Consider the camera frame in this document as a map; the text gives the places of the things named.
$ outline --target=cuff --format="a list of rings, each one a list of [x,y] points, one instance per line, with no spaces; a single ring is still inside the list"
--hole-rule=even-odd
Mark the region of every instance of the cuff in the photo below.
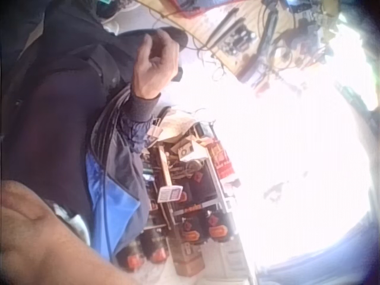
[[[161,93],[153,99],[143,99],[132,91],[129,100],[123,106],[125,116],[134,122],[149,121],[160,96]]]

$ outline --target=blue fabric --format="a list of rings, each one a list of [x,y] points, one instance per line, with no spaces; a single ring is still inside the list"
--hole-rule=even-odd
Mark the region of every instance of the blue fabric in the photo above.
[[[362,284],[378,252],[379,229],[371,224],[321,254],[266,268],[266,272],[259,274],[259,284]]]
[[[103,173],[104,170],[92,154],[86,155],[86,172],[88,190],[93,202],[94,226],[91,233],[91,247],[103,258],[109,260],[107,248],[104,208],[103,208]],[[128,194],[108,176],[106,178],[106,203],[108,232],[112,252],[115,250],[126,226],[140,206],[140,202]]]

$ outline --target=human arm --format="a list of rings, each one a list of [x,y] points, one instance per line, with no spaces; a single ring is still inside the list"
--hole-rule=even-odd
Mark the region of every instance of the human arm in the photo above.
[[[1,274],[11,284],[136,284],[77,238],[28,187],[1,183]]]
[[[143,144],[160,92],[178,71],[178,56],[179,45],[165,31],[158,30],[153,37],[145,35],[134,66],[131,96],[122,107],[123,133],[130,145]]]

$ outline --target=brown box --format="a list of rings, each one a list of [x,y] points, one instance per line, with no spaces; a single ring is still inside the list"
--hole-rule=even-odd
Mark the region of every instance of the brown box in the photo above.
[[[178,275],[191,277],[205,268],[201,247],[183,242],[180,227],[175,226],[173,228],[167,241]]]
[[[178,275],[192,277],[201,272],[205,268],[205,265],[203,257],[200,255],[186,263],[174,261],[174,267]]]
[[[191,245],[188,242],[183,243],[181,240],[172,238],[168,238],[167,240],[174,261],[184,263],[198,257],[202,258],[202,252],[199,246]]]

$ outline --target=person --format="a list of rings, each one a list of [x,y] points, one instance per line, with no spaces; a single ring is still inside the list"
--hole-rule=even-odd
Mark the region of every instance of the person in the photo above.
[[[1,183],[1,284],[133,285],[70,231],[31,189]]]
[[[84,243],[113,261],[147,221],[140,152],[187,35],[164,28],[115,36],[103,29],[95,7],[94,0],[52,1],[43,34],[6,75],[2,179],[31,189]],[[25,208],[28,202],[20,201]],[[29,256],[25,262],[33,262]]]

